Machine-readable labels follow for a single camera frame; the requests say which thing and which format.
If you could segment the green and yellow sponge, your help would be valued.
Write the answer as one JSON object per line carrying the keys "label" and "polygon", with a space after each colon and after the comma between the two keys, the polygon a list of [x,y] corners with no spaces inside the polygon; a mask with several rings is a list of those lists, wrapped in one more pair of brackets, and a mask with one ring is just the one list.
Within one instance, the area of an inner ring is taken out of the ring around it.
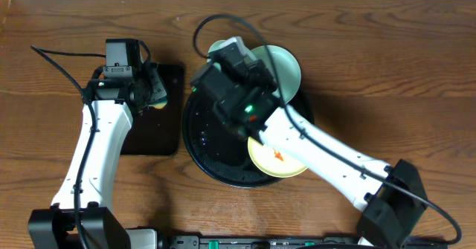
{"label": "green and yellow sponge", "polygon": [[163,109],[167,105],[167,100],[162,100],[157,103],[150,103],[149,107],[154,109]]}

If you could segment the light blue plate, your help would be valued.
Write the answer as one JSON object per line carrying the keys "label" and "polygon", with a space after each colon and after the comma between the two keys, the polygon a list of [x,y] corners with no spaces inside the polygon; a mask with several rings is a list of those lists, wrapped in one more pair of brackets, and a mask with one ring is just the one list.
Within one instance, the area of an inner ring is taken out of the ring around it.
{"label": "light blue plate", "polygon": [[214,42],[208,49],[208,59],[207,62],[213,63],[221,63],[223,59],[221,56],[217,56],[216,52],[219,51],[222,47],[221,44],[224,43],[225,40],[218,40]]}

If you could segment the yellow plate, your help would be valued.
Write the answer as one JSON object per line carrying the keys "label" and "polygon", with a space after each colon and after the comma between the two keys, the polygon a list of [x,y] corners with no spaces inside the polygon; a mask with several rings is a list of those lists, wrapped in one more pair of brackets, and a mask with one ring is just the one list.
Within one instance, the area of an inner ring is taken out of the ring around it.
{"label": "yellow plate", "polygon": [[262,145],[253,138],[247,142],[248,154],[255,166],[267,175],[289,178],[307,170],[300,161],[270,146]]}

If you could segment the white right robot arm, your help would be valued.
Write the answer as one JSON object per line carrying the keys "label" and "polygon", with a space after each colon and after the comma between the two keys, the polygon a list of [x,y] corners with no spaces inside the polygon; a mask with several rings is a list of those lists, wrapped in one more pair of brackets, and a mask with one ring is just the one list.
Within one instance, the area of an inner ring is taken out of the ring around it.
{"label": "white right robot arm", "polygon": [[204,65],[190,84],[220,123],[304,164],[362,212],[357,231],[370,244],[403,248],[428,207],[417,168],[395,166],[350,148],[301,116],[283,98],[274,70]]}

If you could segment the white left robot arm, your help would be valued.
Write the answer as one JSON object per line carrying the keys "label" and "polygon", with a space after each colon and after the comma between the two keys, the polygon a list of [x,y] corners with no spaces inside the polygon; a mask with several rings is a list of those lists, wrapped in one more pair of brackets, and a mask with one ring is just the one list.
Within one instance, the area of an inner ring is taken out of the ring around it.
{"label": "white left robot arm", "polygon": [[118,161],[134,116],[167,93],[151,63],[140,71],[106,66],[80,89],[82,129],[65,180],[48,209],[33,210],[35,248],[167,248],[152,227],[126,229],[112,212]]}

